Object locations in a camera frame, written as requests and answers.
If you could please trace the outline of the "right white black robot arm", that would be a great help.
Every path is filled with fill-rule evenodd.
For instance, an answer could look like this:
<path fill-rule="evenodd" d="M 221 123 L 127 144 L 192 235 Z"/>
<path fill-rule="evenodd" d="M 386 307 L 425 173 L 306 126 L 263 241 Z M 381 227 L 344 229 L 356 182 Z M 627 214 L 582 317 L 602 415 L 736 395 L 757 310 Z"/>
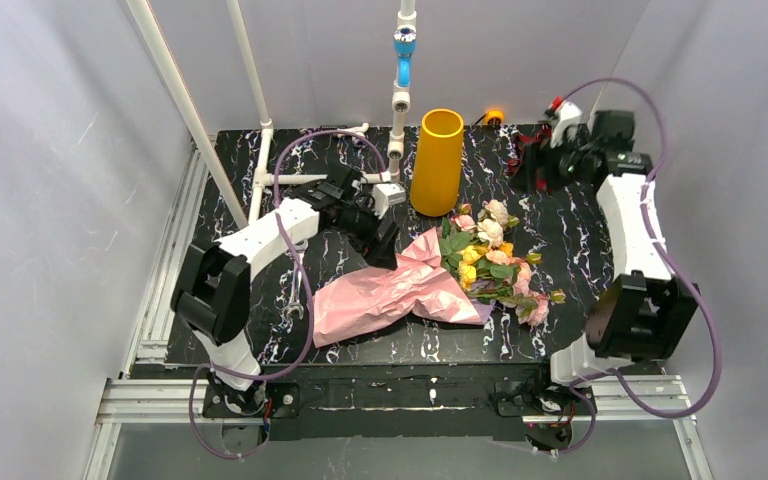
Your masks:
<path fill-rule="evenodd" d="M 630 111 L 600 110 L 590 123 L 570 101 L 546 112 L 549 136 L 537 170 L 549 189 L 591 187 L 605 218 L 614 278 L 588 310 L 583 334 L 552 354 L 554 383 L 575 381 L 674 353 L 698 303 L 662 258 L 666 242 L 651 198 L 650 155 L 634 149 Z"/>

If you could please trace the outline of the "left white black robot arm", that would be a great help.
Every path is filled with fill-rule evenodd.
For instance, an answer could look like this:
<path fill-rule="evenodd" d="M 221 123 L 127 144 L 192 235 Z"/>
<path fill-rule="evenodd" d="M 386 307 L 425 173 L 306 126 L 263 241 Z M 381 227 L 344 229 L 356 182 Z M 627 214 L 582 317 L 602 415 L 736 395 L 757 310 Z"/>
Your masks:
<path fill-rule="evenodd" d="M 237 392 L 265 381 L 244 328 L 250 313 L 252 281 L 298 244 L 336 230 L 370 266 L 396 267 L 397 225 L 385 218 L 405 201 L 405 189 L 389 174 L 370 182 L 346 166 L 279 196 L 278 207 L 242 230 L 215 242 L 192 242 L 171 298 L 177 319 L 208 353 L 211 367 Z"/>

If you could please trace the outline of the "pink paper flower bouquet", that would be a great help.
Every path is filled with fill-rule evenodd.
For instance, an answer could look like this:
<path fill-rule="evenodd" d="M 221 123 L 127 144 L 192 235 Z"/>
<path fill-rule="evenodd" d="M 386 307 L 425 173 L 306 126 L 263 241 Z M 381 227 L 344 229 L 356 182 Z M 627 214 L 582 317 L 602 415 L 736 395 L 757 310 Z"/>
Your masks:
<path fill-rule="evenodd" d="M 314 295 L 314 346 L 371 334 L 407 315 L 482 326 L 503 307 L 521 324 L 544 323 L 566 294 L 533 288 L 541 254 L 518 256 L 505 238 L 518 223 L 499 200 L 485 202 L 478 213 L 463 204 L 398 253 L 395 269 L 367 267 L 330 282 Z"/>

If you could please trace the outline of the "red printed ribbon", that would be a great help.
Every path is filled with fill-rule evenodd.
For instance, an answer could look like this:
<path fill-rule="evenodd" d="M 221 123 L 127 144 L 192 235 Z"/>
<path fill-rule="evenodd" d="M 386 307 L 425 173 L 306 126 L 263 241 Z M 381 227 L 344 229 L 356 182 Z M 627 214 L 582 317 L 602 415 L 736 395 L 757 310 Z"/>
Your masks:
<path fill-rule="evenodd" d="M 552 128 L 540 124 L 533 135 L 519 134 L 514 140 L 515 156 L 507 162 L 509 183 L 521 193 L 547 192 L 544 144 L 550 140 Z"/>

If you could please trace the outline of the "small white pipe elbow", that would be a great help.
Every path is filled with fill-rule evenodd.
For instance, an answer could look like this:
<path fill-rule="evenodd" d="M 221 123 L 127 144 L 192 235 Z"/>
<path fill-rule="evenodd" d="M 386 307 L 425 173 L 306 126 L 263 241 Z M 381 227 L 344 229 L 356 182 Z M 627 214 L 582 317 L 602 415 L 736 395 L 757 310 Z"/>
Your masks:
<path fill-rule="evenodd" d="M 359 148 L 362 144 L 362 139 L 366 137 L 369 128 L 370 124 L 367 122 L 353 127 L 342 125 L 335 129 L 333 136 L 339 139 L 347 138 L 351 141 L 354 147 Z"/>

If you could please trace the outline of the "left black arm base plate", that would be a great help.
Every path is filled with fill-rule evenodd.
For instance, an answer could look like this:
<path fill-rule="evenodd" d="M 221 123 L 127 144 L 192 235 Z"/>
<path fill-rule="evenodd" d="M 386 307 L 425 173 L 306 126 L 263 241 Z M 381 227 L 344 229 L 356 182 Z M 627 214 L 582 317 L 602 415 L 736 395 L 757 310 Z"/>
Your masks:
<path fill-rule="evenodd" d="M 300 410 L 300 389 L 295 383 L 255 382 L 245 391 L 209 378 L 201 415 L 210 419 L 295 418 Z"/>

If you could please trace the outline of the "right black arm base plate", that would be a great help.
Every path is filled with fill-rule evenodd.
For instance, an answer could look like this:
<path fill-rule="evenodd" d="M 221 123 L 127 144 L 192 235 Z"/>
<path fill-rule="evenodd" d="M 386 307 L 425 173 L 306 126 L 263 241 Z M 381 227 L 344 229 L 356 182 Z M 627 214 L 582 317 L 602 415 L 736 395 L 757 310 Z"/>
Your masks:
<path fill-rule="evenodd" d="M 569 387 L 547 383 L 536 377 L 501 380 L 494 383 L 491 396 L 496 412 L 502 417 L 545 415 L 550 419 L 588 414 L 585 401 Z"/>

